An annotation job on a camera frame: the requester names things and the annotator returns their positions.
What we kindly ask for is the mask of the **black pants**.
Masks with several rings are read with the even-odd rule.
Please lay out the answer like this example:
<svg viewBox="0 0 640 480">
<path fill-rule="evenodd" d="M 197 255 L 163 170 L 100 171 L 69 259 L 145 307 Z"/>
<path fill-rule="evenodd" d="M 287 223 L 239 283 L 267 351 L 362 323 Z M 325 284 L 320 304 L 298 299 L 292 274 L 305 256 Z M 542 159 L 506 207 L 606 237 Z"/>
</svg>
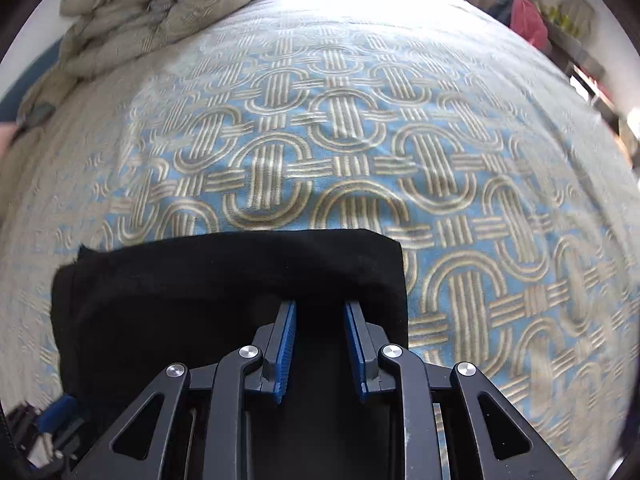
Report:
<svg viewBox="0 0 640 480">
<path fill-rule="evenodd" d="M 81 248 L 52 283 L 51 323 L 66 393 L 96 443 L 172 363 L 220 361 L 297 310 L 290 382 L 252 417 L 259 479 L 383 479 L 388 411 L 359 401 L 344 309 L 408 340 L 400 245 L 366 230 L 217 233 L 97 252 Z"/>
</svg>

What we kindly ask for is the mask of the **pink clothing pile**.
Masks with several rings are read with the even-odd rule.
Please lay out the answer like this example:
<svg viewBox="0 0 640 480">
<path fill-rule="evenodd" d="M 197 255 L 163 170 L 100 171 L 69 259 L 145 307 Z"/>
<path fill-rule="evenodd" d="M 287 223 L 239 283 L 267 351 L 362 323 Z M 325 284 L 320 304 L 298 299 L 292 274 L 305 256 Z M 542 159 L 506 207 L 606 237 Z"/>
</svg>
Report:
<svg viewBox="0 0 640 480">
<path fill-rule="evenodd" d="M 529 0 L 495 0 L 487 13 L 531 46 L 541 51 L 548 49 L 548 28 L 537 7 Z"/>
</svg>

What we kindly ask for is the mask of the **blue beige patterned bedspread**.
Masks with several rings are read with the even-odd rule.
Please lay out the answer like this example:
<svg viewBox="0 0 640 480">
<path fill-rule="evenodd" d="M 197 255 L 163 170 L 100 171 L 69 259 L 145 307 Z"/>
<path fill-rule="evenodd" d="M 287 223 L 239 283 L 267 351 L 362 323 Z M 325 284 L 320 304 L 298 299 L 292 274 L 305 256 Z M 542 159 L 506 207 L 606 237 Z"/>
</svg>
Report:
<svg viewBox="0 0 640 480">
<path fill-rule="evenodd" d="M 409 347 L 476 364 L 572 473 L 608 472 L 639 364 L 639 191 L 600 114 L 462 0 L 254 0 L 80 84 L 1 174 L 1 397 L 61 390 L 80 246 L 367 229 Z"/>
</svg>

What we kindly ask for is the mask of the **pink pillow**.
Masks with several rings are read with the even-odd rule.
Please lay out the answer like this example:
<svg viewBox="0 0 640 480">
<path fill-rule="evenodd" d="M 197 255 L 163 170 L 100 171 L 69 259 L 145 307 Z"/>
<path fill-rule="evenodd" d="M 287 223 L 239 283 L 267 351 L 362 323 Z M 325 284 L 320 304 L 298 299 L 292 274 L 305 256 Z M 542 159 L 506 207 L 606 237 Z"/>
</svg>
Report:
<svg viewBox="0 0 640 480">
<path fill-rule="evenodd" d="M 15 122 L 2 122 L 0 124 L 0 157 L 11 146 L 18 125 Z"/>
</svg>

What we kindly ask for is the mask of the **dark blue headboard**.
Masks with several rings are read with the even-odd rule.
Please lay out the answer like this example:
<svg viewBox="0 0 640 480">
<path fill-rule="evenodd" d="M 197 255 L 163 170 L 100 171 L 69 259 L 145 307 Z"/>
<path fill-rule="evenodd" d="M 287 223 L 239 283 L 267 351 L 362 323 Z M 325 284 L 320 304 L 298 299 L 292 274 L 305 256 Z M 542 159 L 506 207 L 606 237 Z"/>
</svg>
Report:
<svg viewBox="0 0 640 480">
<path fill-rule="evenodd" d="M 8 92 L 1 99 L 0 119 L 2 122 L 14 122 L 18 116 L 18 108 L 28 89 L 58 60 L 58 50 L 61 41 L 58 40 L 50 48 L 43 51 L 30 64 L 21 76 L 12 84 Z"/>
</svg>

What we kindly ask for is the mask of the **folded beige patterned duvet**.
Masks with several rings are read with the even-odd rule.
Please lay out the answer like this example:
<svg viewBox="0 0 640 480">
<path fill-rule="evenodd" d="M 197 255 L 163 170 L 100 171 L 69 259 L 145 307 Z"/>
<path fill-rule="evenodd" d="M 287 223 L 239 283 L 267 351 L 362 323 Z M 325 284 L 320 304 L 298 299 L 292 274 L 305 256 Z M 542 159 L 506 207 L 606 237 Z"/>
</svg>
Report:
<svg viewBox="0 0 640 480">
<path fill-rule="evenodd" d="M 61 0 L 72 26 L 58 59 L 26 92 L 17 118 L 39 125 L 83 81 L 183 40 L 250 0 Z"/>
</svg>

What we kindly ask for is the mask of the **cluttered side shelf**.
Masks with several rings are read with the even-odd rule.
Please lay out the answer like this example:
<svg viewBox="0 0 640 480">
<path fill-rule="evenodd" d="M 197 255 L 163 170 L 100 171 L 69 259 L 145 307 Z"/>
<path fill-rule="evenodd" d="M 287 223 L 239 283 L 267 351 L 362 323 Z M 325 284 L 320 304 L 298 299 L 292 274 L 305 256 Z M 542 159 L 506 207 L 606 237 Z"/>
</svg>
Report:
<svg viewBox="0 0 640 480">
<path fill-rule="evenodd" d="M 600 113 L 631 168 L 639 170 L 639 139 L 605 88 L 605 67 L 586 48 L 596 30 L 596 10 L 587 0 L 560 0 L 554 6 L 538 6 L 538 10 L 548 30 L 549 58 L 582 98 Z"/>
</svg>

